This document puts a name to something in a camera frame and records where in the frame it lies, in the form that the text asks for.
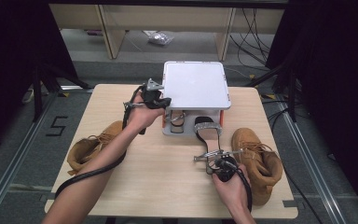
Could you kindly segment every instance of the sandal strap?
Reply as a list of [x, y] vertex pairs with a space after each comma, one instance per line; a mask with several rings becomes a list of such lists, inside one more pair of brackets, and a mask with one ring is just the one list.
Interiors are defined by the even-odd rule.
[[216, 129], [219, 136], [222, 134], [222, 127], [220, 124], [214, 122], [201, 122], [194, 126], [195, 132], [201, 129]]

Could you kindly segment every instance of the hand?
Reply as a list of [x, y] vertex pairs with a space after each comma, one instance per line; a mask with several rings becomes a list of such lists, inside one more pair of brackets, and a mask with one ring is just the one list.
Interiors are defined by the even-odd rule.
[[[246, 167], [243, 164], [240, 164], [239, 168], [243, 171], [243, 174], [249, 183]], [[220, 200], [222, 200], [228, 209], [237, 206], [247, 210], [248, 198], [246, 189], [238, 174], [232, 176], [228, 182], [222, 182], [216, 174], [213, 174], [212, 178], [217, 193], [220, 196]]]
[[[140, 103], [143, 99], [141, 97], [141, 92], [138, 91], [136, 93], [136, 96], [133, 100], [134, 103]], [[149, 109], [146, 105], [142, 106], [136, 106], [132, 109], [130, 113], [130, 117], [128, 120], [129, 125], [133, 125], [135, 128], [137, 128], [139, 131], [142, 129], [145, 129], [153, 124], [155, 119], [161, 115], [164, 114], [164, 109]]]

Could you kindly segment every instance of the table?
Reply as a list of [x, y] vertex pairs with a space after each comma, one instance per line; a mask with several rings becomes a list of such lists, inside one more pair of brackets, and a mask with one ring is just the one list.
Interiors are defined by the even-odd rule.
[[[111, 122], [123, 117], [123, 102], [130, 100], [136, 85], [100, 84], [94, 89], [79, 123], [72, 145], [83, 137], [99, 134]], [[228, 88], [231, 108], [225, 111], [222, 149], [230, 150], [231, 136], [241, 127], [253, 129], [260, 140], [277, 150], [269, 124], [254, 88]], [[112, 217], [192, 217], [229, 218], [212, 179], [205, 173], [204, 162], [193, 157], [206, 151], [197, 137], [178, 137], [162, 133], [157, 119], [145, 135], [137, 136], [128, 148], [125, 160], [115, 169], [107, 186], [90, 211], [91, 216]], [[52, 193], [70, 178], [69, 164], [63, 160]], [[269, 202], [254, 206], [254, 218], [295, 218], [294, 198], [286, 175], [274, 187]], [[48, 200], [48, 211], [53, 201]]]

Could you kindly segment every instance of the floor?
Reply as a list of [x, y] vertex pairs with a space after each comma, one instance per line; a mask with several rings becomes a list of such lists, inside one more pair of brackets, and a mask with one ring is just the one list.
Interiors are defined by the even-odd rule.
[[[173, 40], [166, 46], [159, 46], [148, 43], [148, 36], [142, 31], [128, 31], [121, 46], [120, 53], [117, 58], [112, 61], [107, 58], [106, 47], [101, 36], [87, 35], [84, 30], [61, 30], [61, 32], [74, 63], [157, 64], [167, 61], [218, 61], [213, 34], [208, 33], [161, 32], [173, 37]], [[242, 41], [242, 37], [243, 35], [240, 34], [232, 35], [233, 40], [236, 40], [238, 43]], [[239, 52], [233, 40], [230, 41], [227, 49], [227, 57], [221, 63], [225, 66], [227, 71], [232, 72], [232, 74], [230, 74], [231, 76], [240, 80], [235, 82], [235, 85], [240, 86], [241, 80], [243, 80], [243, 84], [249, 82], [252, 78], [252, 73], [248, 72], [249, 69], [255, 71], [255, 74], [262, 74], [264, 72], [262, 70], [266, 68], [263, 68], [262, 62], [264, 62], [265, 59], [258, 45], [263, 46], [264, 51], [268, 51], [268, 48], [264, 47], [264, 45], [270, 46], [273, 37], [274, 35], [260, 35], [259, 38], [262, 39], [262, 43], [252, 38], [248, 39], [248, 42], [253, 47], [246, 45], [246, 48], [251, 51], [257, 59], [249, 54]], [[92, 71], [88, 71], [88, 73], [85, 74], [91, 77], [98, 76], [98, 74], [93, 74]], [[268, 97], [269, 93], [272, 93], [269, 90], [269, 84], [270, 82], [266, 82], [260, 85], [261, 88], [264, 88], [262, 91], [266, 94], [266, 97]], [[76, 98], [76, 102], [81, 102], [80, 105], [71, 105], [74, 103], [70, 103], [65, 101], [64, 98], [59, 97], [52, 103], [55, 104], [54, 108], [59, 108], [59, 111], [54, 111], [55, 114], [65, 114], [66, 110], [70, 109], [71, 106], [84, 108], [87, 105], [90, 94], [76, 92], [72, 94], [73, 97]], [[274, 120], [274, 118], [279, 117], [280, 114], [278, 114], [278, 112], [281, 110], [279, 106], [283, 105], [265, 104], [266, 113], [270, 113], [267, 114], [268, 119]], [[16, 135], [17, 137], [3, 141], [0, 146], [7, 148], [6, 154], [0, 151], [0, 177], [7, 172], [10, 173], [10, 171], [7, 170], [7, 166], [12, 162], [12, 158], [18, 156], [18, 154], [16, 154], [18, 153], [17, 150], [23, 143], [24, 137], [27, 136], [28, 130], [34, 128], [30, 122], [30, 118], [23, 116], [23, 114], [32, 114], [32, 112], [32, 104], [25, 104], [18, 112], [18, 119], [13, 120], [12, 126], [16, 127], [16, 129], [8, 129], [3, 133], [3, 135]], [[298, 107], [296, 112], [300, 117], [308, 116], [306, 108], [304, 107]], [[73, 137], [76, 131], [76, 124], [81, 118], [81, 111], [78, 113], [79, 115], [75, 119], [67, 123], [68, 127], [66, 129], [70, 132], [60, 136], [60, 141], [57, 144], [68, 144], [68, 142], [71, 142], [71, 137]], [[326, 157], [328, 149], [325, 148], [323, 139], [315, 131], [316, 128], [312, 126], [312, 122], [309, 119], [299, 119], [297, 123], [293, 123], [287, 115], [282, 115], [284, 119], [282, 119], [281, 122], [277, 122], [272, 130], [273, 132], [280, 132], [281, 135], [287, 136], [287, 138], [277, 137], [276, 142], [279, 148], [282, 146], [282, 159], [286, 162], [287, 167], [290, 167], [287, 174], [294, 174], [292, 178], [296, 180], [296, 182], [290, 184], [297, 201], [300, 215], [295, 220], [257, 220], [257, 222], [358, 223], [358, 198], [351, 190], [351, 186], [345, 176], [340, 172], [339, 166]], [[54, 116], [47, 115], [47, 119], [54, 119]], [[43, 127], [39, 131], [40, 133], [46, 134], [50, 132], [49, 130], [44, 130]], [[306, 136], [307, 141], [302, 141], [302, 136]], [[37, 137], [35, 138], [36, 140], [31, 139], [31, 141], [34, 141], [36, 147], [46, 147], [50, 144], [50, 142], [38, 142]], [[288, 138], [292, 138], [291, 143], [288, 143]], [[19, 173], [14, 174], [15, 177], [12, 177], [10, 180], [13, 182], [9, 188], [10, 193], [0, 202], [0, 223], [35, 223], [39, 222], [40, 218], [43, 217], [44, 212], [40, 208], [44, 206], [46, 201], [44, 197], [46, 197], [47, 192], [51, 189], [51, 182], [54, 182], [54, 176], [56, 176], [57, 167], [60, 167], [62, 163], [64, 152], [51, 153], [54, 154], [54, 159], [49, 159], [48, 161], [40, 159], [36, 161], [37, 166], [35, 166], [35, 160], [29, 161], [30, 159], [26, 159], [33, 158], [35, 153], [37, 152], [31, 150], [28, 154], [23, 155], [25, 159], [18, 164], [20, 166]], [[40, 180], [38, 184], [34, 184], [34, 180], [31, 177], [27, 177], [31, 176], [27, 175], [29, 174], [27, 172], [39, 174]], [[308, 209], [312, 207], [309, 206], [308, 201], [312, 204], [315, 213], [320, 216], [321, 221], [315, 218], [314, 213]], [[88, 217], [85, 223], [104, 223], [105, 220], [105, 217]], [[161, 222], [160, 218], [121, 217], [117, 219], [117, 223], [122, 224], [157, 224]], [[179, 223], [220, 223], [220, 220], [181, 219]]]

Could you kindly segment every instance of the white box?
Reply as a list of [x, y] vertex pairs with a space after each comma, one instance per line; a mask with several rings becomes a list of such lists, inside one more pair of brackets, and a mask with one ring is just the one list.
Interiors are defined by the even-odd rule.
[[210, 117], [222, 125], [223, 111], [231, 107], [221, 63], [166, 62], [162, 85], [163, 97], [172, 98], [165, 118], [171, 117], [172, 110], [186, 113], [183, 133], [172, 133], [171, 123], [163, 123], [163, 132], [168, 135], [195, 135], [194, 122], [199, 116]]

